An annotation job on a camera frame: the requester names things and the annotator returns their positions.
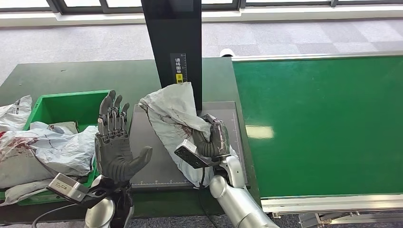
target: robotic arm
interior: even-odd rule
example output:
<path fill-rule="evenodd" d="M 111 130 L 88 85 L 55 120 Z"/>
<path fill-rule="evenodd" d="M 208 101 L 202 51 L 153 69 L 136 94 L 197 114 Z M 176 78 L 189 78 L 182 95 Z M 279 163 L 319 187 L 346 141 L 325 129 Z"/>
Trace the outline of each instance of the robotic arm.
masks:
<path fill-rule="evenodd" d="M 246 189 L 240 161 L 230 154 L 224 123 L 209 114 L 202 118 L 211 123 L 210 142 L 204 139 L 201 132 L 194 131 L 196 145 L 185 140 L 175 154 L 195 169 L 214 167 L 215 176 L 210 180 L 210 192 L 235 228 L 278 228 Z"/>
<path fill-rule="evenodd" d="M 95 137 L 96 166 L 99 175 L 90 188 L 59 173 L 47 189 L 75 204 L 88 208 L 86 227 L 124 228 L 133 214 L 130 179 L 151 159 L 153 149 L 144 147 L 132 156 L 127 132 L 129 103 L 120 108 L 122 96 L 111 90 L 99 108 Z"/>

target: gray carpet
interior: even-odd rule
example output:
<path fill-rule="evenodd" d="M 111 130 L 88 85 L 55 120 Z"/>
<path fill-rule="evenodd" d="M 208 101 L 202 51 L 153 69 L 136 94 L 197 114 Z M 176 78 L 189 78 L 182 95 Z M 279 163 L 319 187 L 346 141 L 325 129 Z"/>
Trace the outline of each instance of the gray carpet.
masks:
<path fill-rule="evenodd" d="M 205 23 L 203 56 L 231 48 L 237 55 L 353 53 L 403 50 L 403 19 L 292 22 Z M 151 59 L 145 25 L 0 28 L 0 85 L 18 63 Z M 214 216 L 230 228 L 226 216 Z M 275 219 L 282 228 L 297 228 L 297 215 Z M 81 228 L 83 222 L 40 224 L 42 228 Z M 28 228 L 13 225 L 10 228 Z M 212 228 L 205 216 L 135 219 L 132 228 Z M 402 223 L 337 225 L 335 228 L 402 227 Z"/>

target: white plastic bag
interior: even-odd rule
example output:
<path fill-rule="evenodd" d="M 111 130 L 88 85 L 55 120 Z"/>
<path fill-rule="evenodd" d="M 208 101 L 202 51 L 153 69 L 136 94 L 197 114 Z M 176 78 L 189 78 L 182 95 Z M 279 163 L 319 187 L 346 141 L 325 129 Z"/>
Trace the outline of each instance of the white plastic bag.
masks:
<path fill-rule="evenodd" d="M 169 85 L 140 99 L 140 105 L 147 111 L 151 126 L 178 169 L 193 185 L 199 187 L 202 169 L 194 169 L 174 154 L 184 139 L 194 143 L 192 129 L 210 138 L 210 124 L 196 115 L 191 83 Z M 212 176 L 212 168 L 206 168 L 204 186 L 209 185 Z"/>
<path fill-rule="evenodd" d="M 32 98 L 22 97 L 13 104 L 0 107 L 0 132 L 21 131 L 31 114 Z"/>
<path fill-rule="evenodd" d="M 50 184 L 51 181 L 52 179 L 46 179 L 28 184 L 20 184 L 7 189 L 5 192 L 6 199 L 3 203 L 0 204 L 0 207 L 15 204 L 30 196 L 46 191 L 46 187 Z"/>
<path fill-rule="evenodd" d="M 54 178 L 84 176 L 92 169 L 95 126 L 75 135 L 47 129 L 8 131 L 0 137 L 0 188 Z"/>
<path fill-rule="evenodd" d="M 52 123 L 49 125 L 42 122 L 33 122 L 29 125 L 29 128 L 48 129 L 59 134 L 68 134 L 68 135 L 74 135 L 78 133 L 75 122 Z"/>

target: green plastic crate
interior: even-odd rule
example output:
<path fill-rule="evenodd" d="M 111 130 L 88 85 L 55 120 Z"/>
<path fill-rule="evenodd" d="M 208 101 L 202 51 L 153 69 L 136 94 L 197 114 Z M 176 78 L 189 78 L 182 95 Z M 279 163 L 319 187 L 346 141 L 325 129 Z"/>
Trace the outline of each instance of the green plastic crate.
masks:
<path fill-rule="evenodd" d="M 29 130 L 32 122 L 41 121 L 46 124 L 59 122 L 77 122 L 78 131 L 81 132 L 89 125 L 97 125 L 99 106 L 109 90 L 79 92 L 68 94 L 52 94 L 40 96 L 32 109 L 24 131 Z M 98 176 L 96 163 L 93 170 L 79 181 L 90 187 Z M 0 200 L 4 200 L 4 192 L 0 192 Z M 51 191 L 45 191 L 18 202 L 19 205 L 31 205 L 64 201 L 64 199 Z"/>

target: black pole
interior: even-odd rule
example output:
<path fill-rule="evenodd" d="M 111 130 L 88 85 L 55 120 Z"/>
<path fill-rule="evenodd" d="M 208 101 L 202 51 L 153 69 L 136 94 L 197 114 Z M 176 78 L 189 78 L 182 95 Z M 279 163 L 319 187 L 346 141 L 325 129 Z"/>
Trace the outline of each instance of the black pole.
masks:
<path fill-rule="evenodd" d="M 161 87 L 191 82 L 202 110 L 202 1 L 142 0 Z"/>

